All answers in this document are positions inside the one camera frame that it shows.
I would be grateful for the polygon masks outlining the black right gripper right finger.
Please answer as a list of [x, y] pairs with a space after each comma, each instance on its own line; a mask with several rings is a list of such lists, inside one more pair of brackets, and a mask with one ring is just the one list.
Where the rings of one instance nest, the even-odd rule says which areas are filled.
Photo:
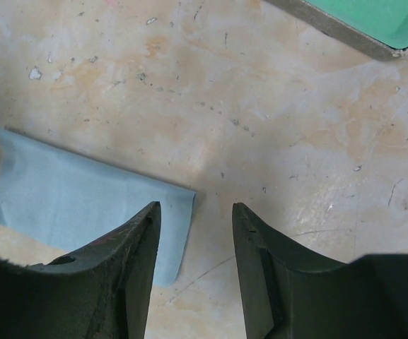
[[408, 338], [408, 254], [342, 263], [232, 212], [248, 338]]

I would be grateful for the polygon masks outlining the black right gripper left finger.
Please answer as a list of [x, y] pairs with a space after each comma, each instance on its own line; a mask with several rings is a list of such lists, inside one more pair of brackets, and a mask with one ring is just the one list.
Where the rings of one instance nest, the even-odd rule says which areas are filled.
[[0, 259], [0, 338], [142, 338], [161, 206], [48, 264]]

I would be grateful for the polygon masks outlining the light blue cleaning cloth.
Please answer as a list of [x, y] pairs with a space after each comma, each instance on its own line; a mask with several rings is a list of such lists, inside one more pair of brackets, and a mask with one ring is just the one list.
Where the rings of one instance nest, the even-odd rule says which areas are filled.
[[161, 205], [155, 285], [172, 285], [189, 233], [195, 192], [0, 129], [0, 225], [73, 251], [153, 201]]

